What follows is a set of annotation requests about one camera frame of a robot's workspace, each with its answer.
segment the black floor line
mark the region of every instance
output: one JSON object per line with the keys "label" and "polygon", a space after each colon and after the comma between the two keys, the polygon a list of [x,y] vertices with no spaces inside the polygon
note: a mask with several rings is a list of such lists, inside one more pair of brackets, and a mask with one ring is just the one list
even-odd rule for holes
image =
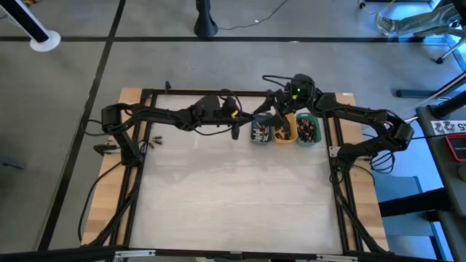
{"label": "black floor line", "polygon": [[[89,97],[84,105],[84,111],[81,115],[81,119],[79,120],[79,126],[83,126],[83,128],[86,128],[87,121],[90,118],[92,107],[94,106],[95,98],[97,97],[100,82],[102,80],[102,75],[105,71],[108,56],[110,55],[111,45],[113,44],[113,41],[111,39],[115,36],[115,33],[117,32],[119,21],[121,19],[123,9],[125,7],[125,3],[125,0],[120,0],[118,9],[116,10],[114,21],[111,25],[110,33],[108,34],[108,41],[106,42],[105,47],[103,48],[102,56],[100,57],[100,61],[97,67],[97,72],[95,73],[95,78],[92,82],[92,86],[89,91]],[[74,165],[76,164],[79,149],[81,148],[83,139],[84,133],[80,128],[78,128],[74,135],[73,143],[71,144],[71,149],[68,153],[68,158],[64,164],[63,173],[60,179],[60,185],[58,186],[58,190],[53,201],[52,209],[50,210],[49,217],[47,219],[47,223],[45,225],[44,232],[39,243],[39,251],[49,249],[50,242],[52,241],[53,237],[53,232],[55,230],[55,226],[57,225],[58,218],[60,217],[60,211],[63,206],[63,202],[65,201],[66,192],[71,181],[71,176],[73,175]]]}
{"label": "black floor line", "polygon": [[[0,41],[30,41],[27,36],[0,36]],[[443,37],[292,37],[292,36],[63,36],[62,42],[301,42],[301,43],[423,43],[445,44]]]}

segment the white pole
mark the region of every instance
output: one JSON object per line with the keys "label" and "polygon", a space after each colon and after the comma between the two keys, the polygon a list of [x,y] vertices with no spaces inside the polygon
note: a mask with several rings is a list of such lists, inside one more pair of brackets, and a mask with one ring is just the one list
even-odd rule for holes
{"label": "white pole", "polygon": [[59,45],[60,34],[45,29],[21,0],[0,0],[0,7],[31,37],[31,48],[35,51],[47,52]]}

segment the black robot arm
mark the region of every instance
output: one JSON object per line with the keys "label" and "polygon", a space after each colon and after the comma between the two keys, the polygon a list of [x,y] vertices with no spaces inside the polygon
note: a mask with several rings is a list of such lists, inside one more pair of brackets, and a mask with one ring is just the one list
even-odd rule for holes
{"label": "black robot arm", "polygon": [[267,81],[280,84],[270,78],[288,79],[290,82],[282,85],[284,88],[278,91],[268,90],[265,102],[254,111],[257,114],[270,108],[275,110],[276,114],[266,124],[289,128],[285,115],[307,108],[316,117],[321,118],[323,114],[328,114],[374,128],[377,133],[375,138],[358,144],[345,143],[340,147],[332,163],[340,170],[350,170],[359,156],[375,157],[380,151],[403,151],[408,148],[414,130],[393,112],[338,103],[333,94],[322,93],[315,87],[314,81],[303,74],[297,74],[293,78],[263,76]]}
{"label": "black robot arm", "polygon": [[[130,115],[125,122],[122,122],[122,111]],[[101,113],[102,131],[115,138],[121,148],[122,164],[128,167],[135,167],[141,163],[138,142],[131,140],[126,132],[137,122],[171,124],[183,131],[193,131],[202,125],[226,125],[230,126],[228,130],[231,130],[232,138],[236,140],[240,134],[240,127],[253,121],[253,115],[243,112],[233,97],[223,98],[216,95],[207,95],[194,105],[177,111],[140,104],[117,103],[105,107]]]}

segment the yellow container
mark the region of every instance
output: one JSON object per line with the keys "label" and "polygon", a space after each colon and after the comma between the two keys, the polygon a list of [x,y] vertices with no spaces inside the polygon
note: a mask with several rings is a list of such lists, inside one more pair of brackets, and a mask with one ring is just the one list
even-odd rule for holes
{"label": "yellow container", "polygon": [[280,133],[282,137],[284,138],[283,134],[283,128],[280,128],[279,130],[276,130],[274,128],[274,140],[277,143],[292,143],[298,138],[298,125],[296,124],[296,117],[294,116],[293,113],[287,114],[286,119],[290,122],[290,139],[279,139],[275,136],[276,133]]}

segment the wooden table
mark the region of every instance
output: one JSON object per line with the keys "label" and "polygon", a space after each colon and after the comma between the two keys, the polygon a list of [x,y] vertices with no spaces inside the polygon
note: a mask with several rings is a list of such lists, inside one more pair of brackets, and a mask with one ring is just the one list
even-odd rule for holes
{"label": "wooden table", "polygon": [[[141,92],[142,89],[138,88],[124,88],[122,89],[119,102],[128,104],[139,103],[141,99]],[[355,99],[352,94],[336,94],[336,99],[340,103],[351,105],[355,104]],[[332,141],[336,141],[336,131],[333,121],[329,121],[329,125],[331,129]],[[142,139],[145,129],[146,125],[144,122],[141,125],[138,140]],[[363,140],[360,125],[357,123],[341,120],[341,130],[345,143],[359,143]],[[133,129],[128,130],[129,135],[132,135],[132,133]],[[107,171],[110,167],[114,166],[119,161],[119,154],[105,155],[103,158],[102,166],[100,168],[100,174]],[[357,160],[356,164],[369,170],[368,163],[364,162],[363,160]],[[123,166],[116,168],[96,186],[83,234],[82,244],[87,244],[93,241],[115,213],[119,192],[122,187],[124,170],[125,167]],[[352,181],[352,190],[355,197],[355,206],[360,221],[365,226],[368,233],[377,241],[377,243],[385,250],[388,250],[387,239],[384,232],[382,217],[380,215],[379,204],[377,201],[372,177],[366,171],[358,168],[353,168],[350,171],[350,176]],[[132,185],[133,181],[130,181],[128,185],[129,189]],[[127,213],[120,223],[118,238],[116,240],[117,244],[122,244],[126,221]],[[348,218],[346,218],[345,224],[347,225],[349,248],[351,250],[355,250],[352,226]]]}

